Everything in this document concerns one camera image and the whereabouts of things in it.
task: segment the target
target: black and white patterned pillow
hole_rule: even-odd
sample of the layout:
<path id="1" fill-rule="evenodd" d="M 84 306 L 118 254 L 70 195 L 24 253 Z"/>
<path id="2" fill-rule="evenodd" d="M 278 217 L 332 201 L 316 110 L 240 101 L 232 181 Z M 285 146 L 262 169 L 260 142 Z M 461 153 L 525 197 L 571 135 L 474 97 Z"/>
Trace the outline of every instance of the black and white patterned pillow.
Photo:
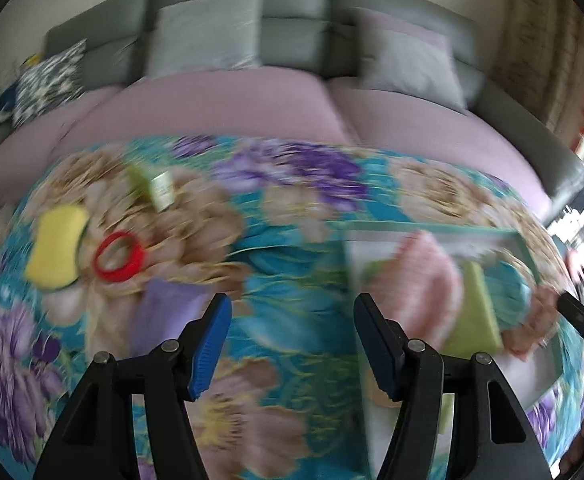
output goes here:
<path id="1" fill-rule="evenodd" d="M 14 129 L 83 93 L 79 62 L 86 43 L 81 40 L 23 73 L 16 92 Z"/>

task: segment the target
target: beige curtain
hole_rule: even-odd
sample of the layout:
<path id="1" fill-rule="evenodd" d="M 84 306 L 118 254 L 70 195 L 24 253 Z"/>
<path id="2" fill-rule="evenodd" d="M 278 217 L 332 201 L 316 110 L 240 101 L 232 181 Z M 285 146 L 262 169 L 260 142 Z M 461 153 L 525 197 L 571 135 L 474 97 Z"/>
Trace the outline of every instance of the beige curtain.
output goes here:
<path id="1" fill-rule="evenodd" d="M 584 158 L 584 15 L 572 0 L 508 0 L 492 78 Z"/>

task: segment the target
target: white tray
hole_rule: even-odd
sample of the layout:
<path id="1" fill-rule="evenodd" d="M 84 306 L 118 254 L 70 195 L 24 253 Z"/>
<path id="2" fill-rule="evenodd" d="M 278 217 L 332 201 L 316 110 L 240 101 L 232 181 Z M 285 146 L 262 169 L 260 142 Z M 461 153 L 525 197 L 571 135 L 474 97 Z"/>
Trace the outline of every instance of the white tray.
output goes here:
<path id="1" fill-rule="evenodd" d="M 402 222 L 342 222 L 345 257 L 349 274 L 349 288 L 353 299 L 360 293 L 361 277 L 372 262 L 387 260 L 393 256 L 398 242 L 409 232 L 430 231 L 452 257 L 473 258 L 489 250 L 508 249 L 532 271 L 536 282 L 539 275 L 523 238 L 516 231 L 440 224 Z M 501 371 L 509 381 L 524 409 L 531 408 L 563 373 L 560 339 L 554 336 L 545 348 L 538 348 L 526 362 L 508 354 L 494 356 Z M 369 373 L 369 363 L 358 344 L 361 388 L 363 388 L 363 415 L 367 452 L 371 473 L 374 477 L 383 464 L 387 448 L 396 426 L 399 410 L 384 408 L 369 400 L 365 392 L 364 378 Z M 437 455 L 449 450 L 452 425 L 438 436 Z"/>

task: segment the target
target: sofa backrest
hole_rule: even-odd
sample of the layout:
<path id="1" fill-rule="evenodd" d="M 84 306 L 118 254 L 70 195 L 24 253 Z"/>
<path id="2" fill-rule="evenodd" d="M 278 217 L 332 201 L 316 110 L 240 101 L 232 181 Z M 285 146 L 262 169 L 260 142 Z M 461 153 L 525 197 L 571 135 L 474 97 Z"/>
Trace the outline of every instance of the sofa backrest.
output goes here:
<path id="1" fill-rule="evenodd" d="M 159 9 L 187 0 L 107 0 L 48 32 L 45 56 L 87 38 L 86 89 L 130 84 L 143 74 L 147 38 Z M 297 68 L 326 78 L 358 72 L 352 9 L 380 10 L 448 36 L 470 107 L 484 81 L 476 68 L 472 20 L 427 0 L 264 0 L 263 64 Z"/>

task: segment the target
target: floral tablecloth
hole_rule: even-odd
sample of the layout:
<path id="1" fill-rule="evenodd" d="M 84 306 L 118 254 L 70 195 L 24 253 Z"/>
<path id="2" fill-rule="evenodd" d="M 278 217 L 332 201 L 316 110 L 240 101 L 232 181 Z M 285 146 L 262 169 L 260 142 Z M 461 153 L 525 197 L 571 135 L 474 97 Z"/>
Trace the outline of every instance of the floral tablecloth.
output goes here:
<path id="1" fill-rule="evenodd" d="M 125 164 L 169 168 L 176 202 L 135 199 Z M 82 202 L 91 218 L 78 282 L 43 292 L 22 273 L 38 216 Z M 152 277 L 207 284 L 233 300 L 210 389 L 188 405 L 212 480 L 369 476 L 340 231 L 332 221 L 444 222 L 518 229 L 543 280 L 568 281 L 541 225 L 503 182 L 439 162 L 360 148 L 232 137 L 156 137 L 71 155 L 50 170 L 0 244 L 0 462 L 32 477 L 69 392 L 95 352 L 130 351 Z M 147 247 L 128 282 L 90 269 L 98 243 L 127 229 Z M 560 327 L 565 373 L 529 414 L 548 460 L 584 416 L 584 343 Z M 154 478 L 142 400 L 134 404 L 143 479 Z M 433 476 L 443 478 L 437 463 Z"/>

